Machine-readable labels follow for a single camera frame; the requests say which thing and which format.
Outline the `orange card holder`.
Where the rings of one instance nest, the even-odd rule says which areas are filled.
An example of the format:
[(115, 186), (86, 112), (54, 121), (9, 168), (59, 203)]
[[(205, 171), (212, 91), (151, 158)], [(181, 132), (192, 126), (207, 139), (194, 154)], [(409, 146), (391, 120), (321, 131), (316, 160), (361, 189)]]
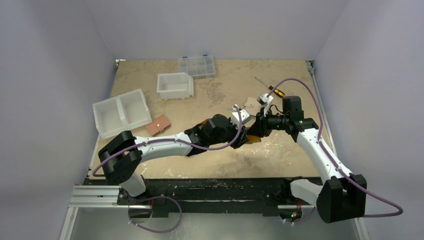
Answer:
[(260, 143), (262, 141), (262, 139), (259, 136), (254, 136), (254, 135), (246, 135), (246, 137), (248, 138), (248, 141), (246, 144), (251, 145), (251, 144), (255, 144), (255, 143)]

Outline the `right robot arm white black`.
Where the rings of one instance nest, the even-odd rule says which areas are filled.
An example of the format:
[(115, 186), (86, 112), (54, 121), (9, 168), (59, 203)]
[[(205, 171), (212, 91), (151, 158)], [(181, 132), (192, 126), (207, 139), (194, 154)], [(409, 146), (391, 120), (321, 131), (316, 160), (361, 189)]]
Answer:
[(273, 97), (263, 93), (257, 101), (261, 105), (255, 122), (247, 130), (248, 137), (263, 138), (273, 130), (285, 131), (304, 150), (319, 173), (322, 185), (304, 178), (291, 180), (281, 189), (280, 196), (288, 204), (301, 199), (313, 205), (325, 223), (339, 222), (365, 215), (367, 181), (361, 174), (353, 174), (337, 159), (312, 118), (305, 118), (298, 96), (282, 99), (283, 112), (270, 110)]

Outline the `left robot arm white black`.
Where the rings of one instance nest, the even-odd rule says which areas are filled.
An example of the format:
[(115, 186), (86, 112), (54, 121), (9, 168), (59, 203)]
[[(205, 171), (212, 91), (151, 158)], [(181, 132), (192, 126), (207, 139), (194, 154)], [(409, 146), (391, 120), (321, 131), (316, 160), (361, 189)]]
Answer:
[(161, 137), (134, 136), (130, 130), (119, 133), (99, 152), (100, 160), (92, 175), (103, 176), (110, 186), (120, 186), (138, 205), (146, 203), (149, 191), (144, 178), (136, 173), (139, 164), (149, 160), (183, 156), (190, 157), (227, 147), (237, 149), (248, 142), (247, 127), (251, 116), (244, 111), (231, 117), (216, 114), (178, 134)]

